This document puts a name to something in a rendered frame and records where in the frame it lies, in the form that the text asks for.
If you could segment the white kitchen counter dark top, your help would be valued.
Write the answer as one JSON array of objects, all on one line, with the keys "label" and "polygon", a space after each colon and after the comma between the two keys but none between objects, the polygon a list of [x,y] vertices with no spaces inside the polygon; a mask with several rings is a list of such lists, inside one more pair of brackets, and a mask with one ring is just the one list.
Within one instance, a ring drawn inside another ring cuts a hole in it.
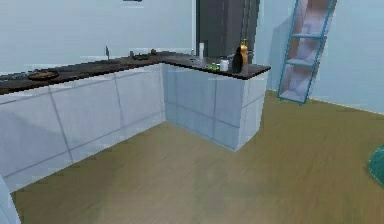
[{"label": "white kitchen counter dark top", "polygon": [[0,78],[0,182],[17,191],[168,121],[230,151],[259,130],[267,67],[159,52]]}]

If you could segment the blue frame shelf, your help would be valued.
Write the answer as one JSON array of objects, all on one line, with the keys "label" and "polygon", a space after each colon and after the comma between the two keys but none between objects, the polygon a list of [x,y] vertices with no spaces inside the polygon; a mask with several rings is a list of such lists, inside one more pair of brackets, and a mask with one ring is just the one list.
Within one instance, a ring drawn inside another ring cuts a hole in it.
[{"label": "blue frame shelf", "polygon": [[312,93],[337,0],[296,0],[277,97],[299,105]]}]

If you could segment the dark grey fridge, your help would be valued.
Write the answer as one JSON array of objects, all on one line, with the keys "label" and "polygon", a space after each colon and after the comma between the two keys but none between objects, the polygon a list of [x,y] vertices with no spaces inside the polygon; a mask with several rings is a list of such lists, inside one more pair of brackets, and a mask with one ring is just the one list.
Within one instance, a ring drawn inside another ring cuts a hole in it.
[{"label": "dark grey fridge", "polygon": [[261,0],[196,0],[196,53],[211,58],[230,57],[246,40],[252,63]]}]

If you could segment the black bottle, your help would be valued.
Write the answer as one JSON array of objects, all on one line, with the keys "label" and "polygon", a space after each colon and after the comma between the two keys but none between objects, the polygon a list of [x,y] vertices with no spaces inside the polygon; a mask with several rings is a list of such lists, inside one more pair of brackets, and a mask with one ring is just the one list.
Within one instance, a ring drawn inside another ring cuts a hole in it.
[{"label": "black bottle", "polygon": [[242,71],[242,66],[243,66],[243,57],[241,54],[241,48],[238,47],[232,59],[232,72],[235,74],[240,73]]}]

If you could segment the orange bottle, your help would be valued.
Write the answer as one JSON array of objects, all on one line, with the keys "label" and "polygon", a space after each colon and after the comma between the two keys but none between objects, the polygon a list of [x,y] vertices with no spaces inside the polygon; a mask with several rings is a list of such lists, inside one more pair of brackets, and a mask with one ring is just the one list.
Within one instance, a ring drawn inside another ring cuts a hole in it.
[{"label": "orange bottle", "polygon": [[243,65],[248,64],[248,47],[246,46],[246,39],[241,40],[240,52],[242,56]]}]

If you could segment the green round bin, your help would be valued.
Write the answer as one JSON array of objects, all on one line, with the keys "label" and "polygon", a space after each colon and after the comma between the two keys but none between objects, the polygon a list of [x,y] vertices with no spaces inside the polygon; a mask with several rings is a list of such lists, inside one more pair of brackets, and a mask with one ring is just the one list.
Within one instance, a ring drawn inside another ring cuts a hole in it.
[{"label": "green round bin", "polygon": [[384,144],[373,152],[368,169],[370,174],[384,186]]}]

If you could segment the brown round pan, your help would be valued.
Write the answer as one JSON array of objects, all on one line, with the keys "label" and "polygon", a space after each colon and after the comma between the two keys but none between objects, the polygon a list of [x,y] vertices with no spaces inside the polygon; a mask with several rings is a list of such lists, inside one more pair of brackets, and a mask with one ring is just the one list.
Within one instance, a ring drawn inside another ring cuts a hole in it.
[{"label": "brown round pan", "polygon": [[27,78],[32,81],[46,81],[59,76],[57,71],[33,71],[27,75]]}]

